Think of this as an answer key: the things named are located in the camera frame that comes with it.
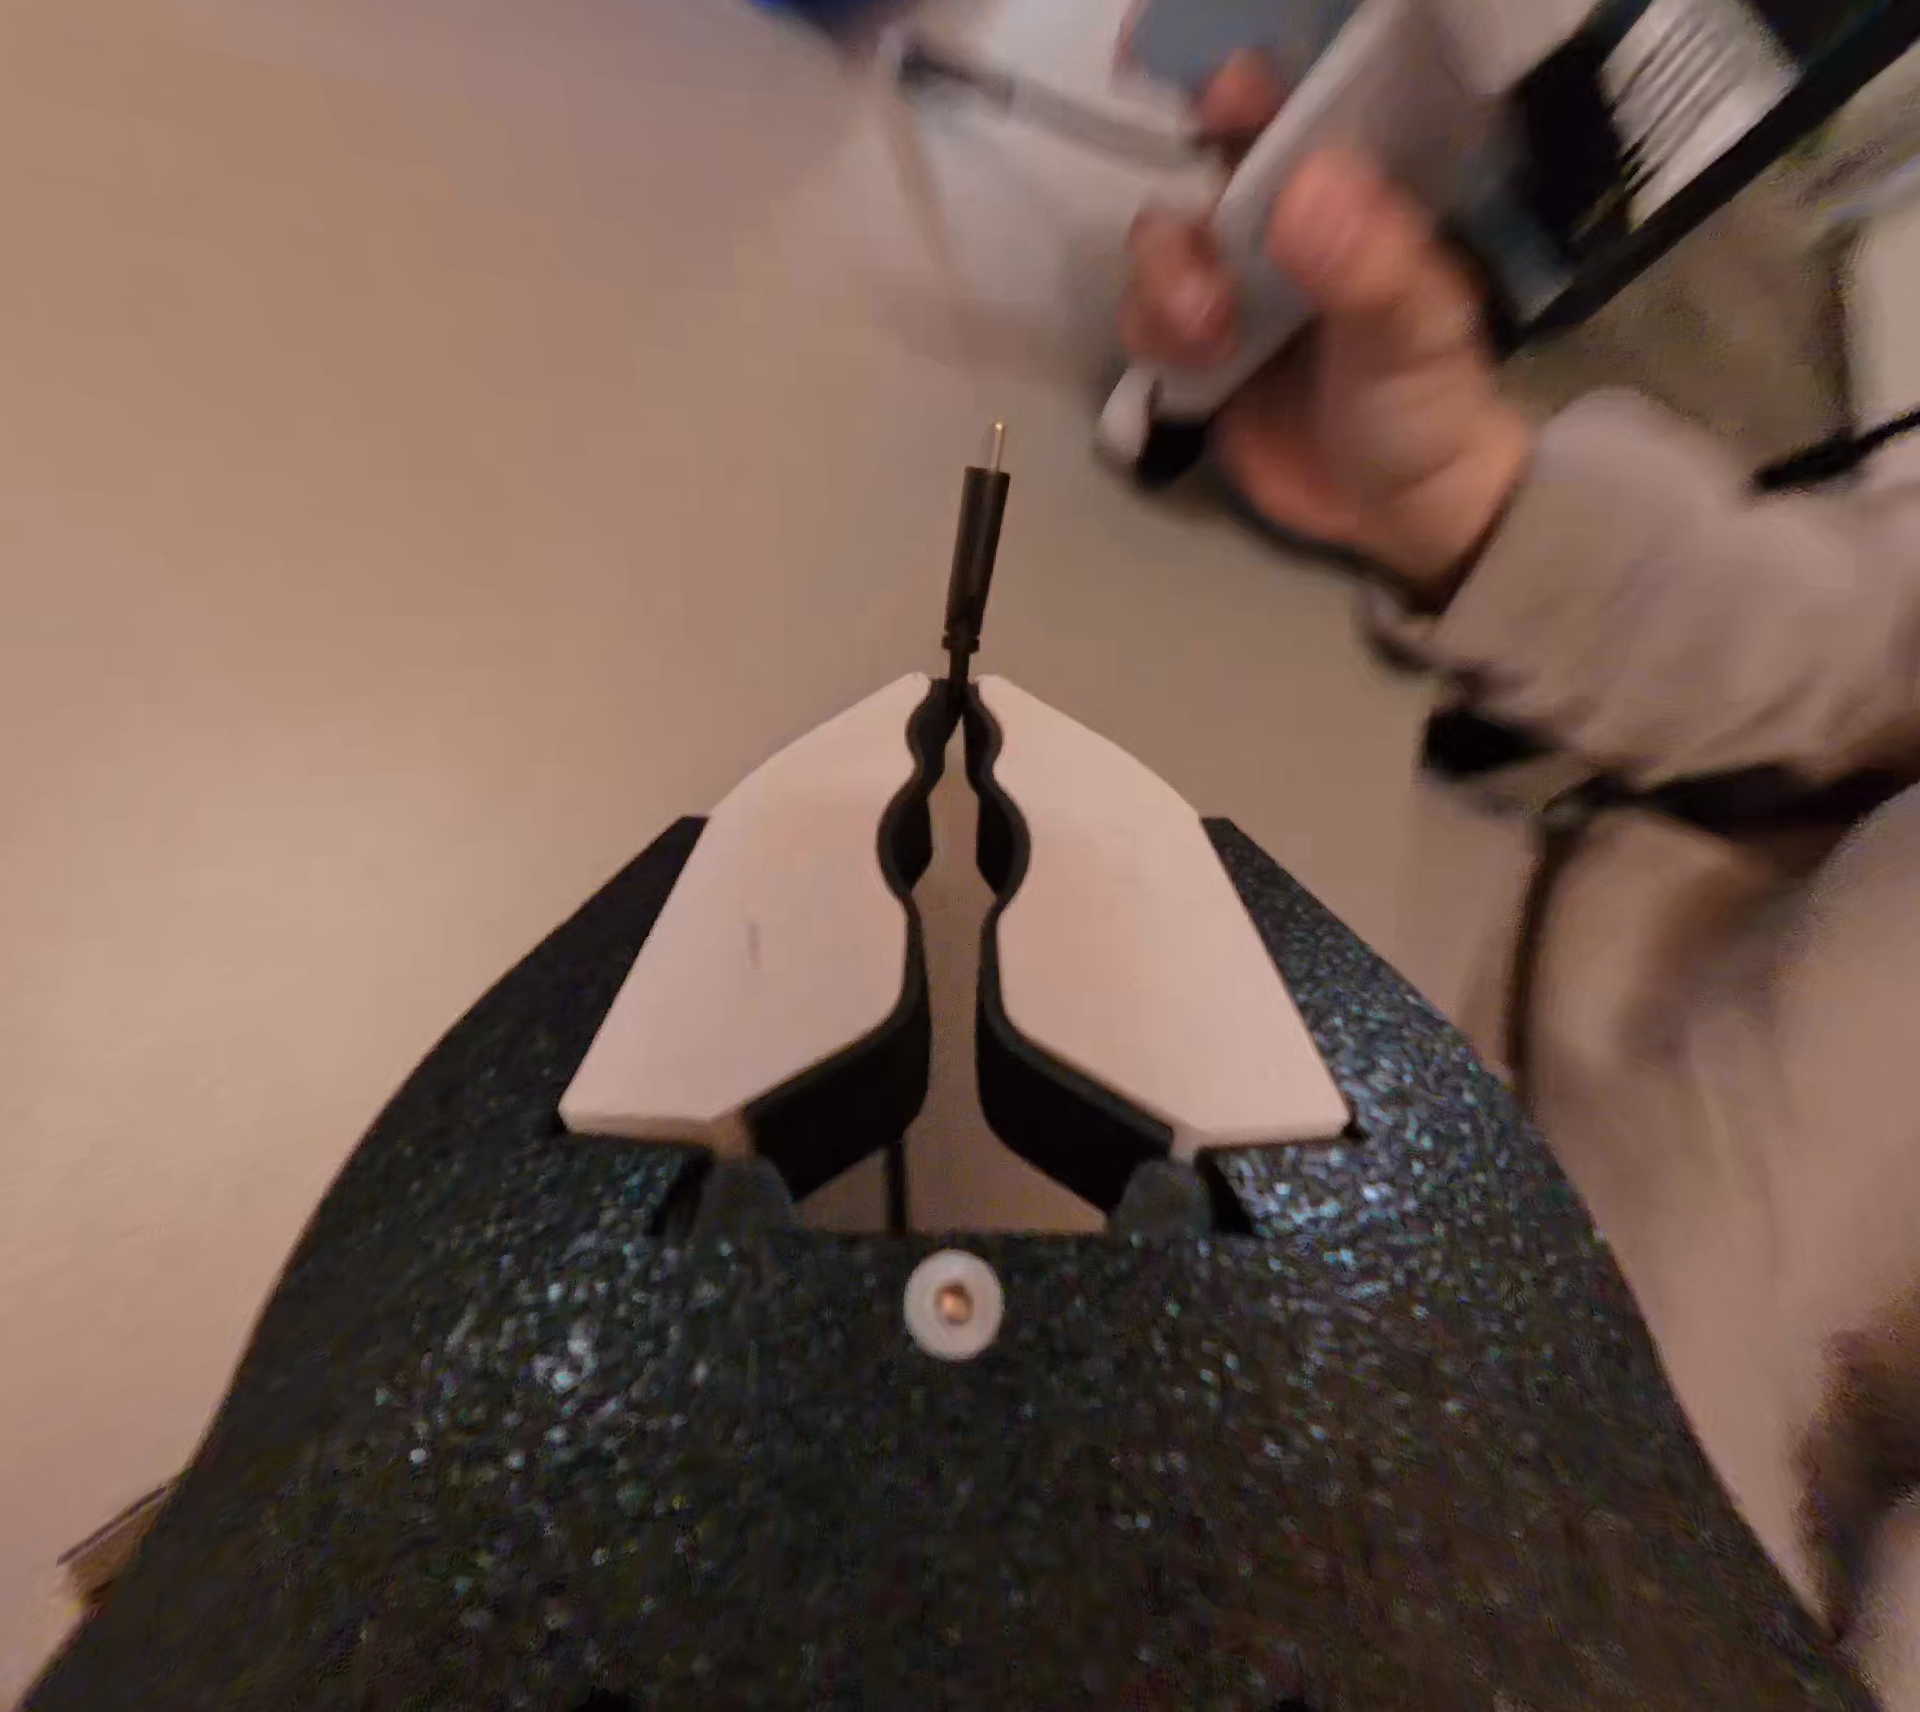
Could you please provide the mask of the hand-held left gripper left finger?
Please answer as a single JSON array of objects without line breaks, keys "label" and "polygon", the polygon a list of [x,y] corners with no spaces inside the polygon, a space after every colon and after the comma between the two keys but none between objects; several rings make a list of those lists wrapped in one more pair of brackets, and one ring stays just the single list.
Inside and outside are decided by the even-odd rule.
[{"label": "hand-held left gripper left finger", "polygon": [[908,672],[733,788],[559,1105],[569,1132],[758,1159],[800,1202],[901,1144],[931,1087],[914,888],[951,733],[946,688]]}]

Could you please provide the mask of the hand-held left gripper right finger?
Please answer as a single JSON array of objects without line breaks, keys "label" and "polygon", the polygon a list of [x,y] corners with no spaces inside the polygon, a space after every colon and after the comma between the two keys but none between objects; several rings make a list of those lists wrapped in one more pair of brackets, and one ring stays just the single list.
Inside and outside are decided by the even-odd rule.
[{"label": "hand-held left gripper right finger", "polygon": [[992,1135],[1093,1211],[1139,1170],[1333,1144],[1355,1112],[1202,815],[1002,675],[973,688],[974,1069]]}]

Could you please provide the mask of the beige desk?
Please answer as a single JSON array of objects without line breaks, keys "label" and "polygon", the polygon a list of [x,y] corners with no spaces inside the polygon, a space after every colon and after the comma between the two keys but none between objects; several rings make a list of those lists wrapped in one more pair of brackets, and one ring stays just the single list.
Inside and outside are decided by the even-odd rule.
[{"label": "beige desk", "polygon": [[5,1706],[428,1048],[931,662],[994,423],[986,666],[1421,973],[1424,692],[1093,453],[1144,178],[870,71],[1125,6],[3,0]]}]

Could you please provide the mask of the person's right hand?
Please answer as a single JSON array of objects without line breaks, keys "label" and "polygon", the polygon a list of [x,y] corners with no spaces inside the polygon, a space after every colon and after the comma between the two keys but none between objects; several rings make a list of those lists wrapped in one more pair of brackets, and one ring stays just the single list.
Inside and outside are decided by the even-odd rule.
[{"label": "person's right hand", "polygon": [[1309,329],[1213,416],[1213,478],[1287,545],[1408,604],[1444,604],[1532,449],[1464,262],[1381,164],[1342,147],[1297,167],[1262,253],[1307,301]]}]

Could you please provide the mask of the thin grey rod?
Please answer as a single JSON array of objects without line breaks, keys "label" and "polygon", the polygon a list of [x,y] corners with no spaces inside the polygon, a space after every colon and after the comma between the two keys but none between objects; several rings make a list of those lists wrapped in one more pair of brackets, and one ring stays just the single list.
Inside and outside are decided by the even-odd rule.
[{"label": "thin grey rod", "polygon": [[892,83],[919,103],[953,103],[1118,162],[1176,169],[1204,161],[1211,140],[1188,127],[1151,124],[1043,81],[911,39],[892,57]]}]

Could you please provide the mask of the person's leg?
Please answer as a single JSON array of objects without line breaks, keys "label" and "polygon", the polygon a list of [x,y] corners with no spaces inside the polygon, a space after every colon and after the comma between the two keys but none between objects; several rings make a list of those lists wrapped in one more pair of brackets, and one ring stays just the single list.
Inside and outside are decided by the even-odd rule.
[{"label": "person's leg", "polygon": [[1532,1112],[1741,1518],[1916,1709],[1919,817],[1809,871],[1586,831],[1528,952]]}]

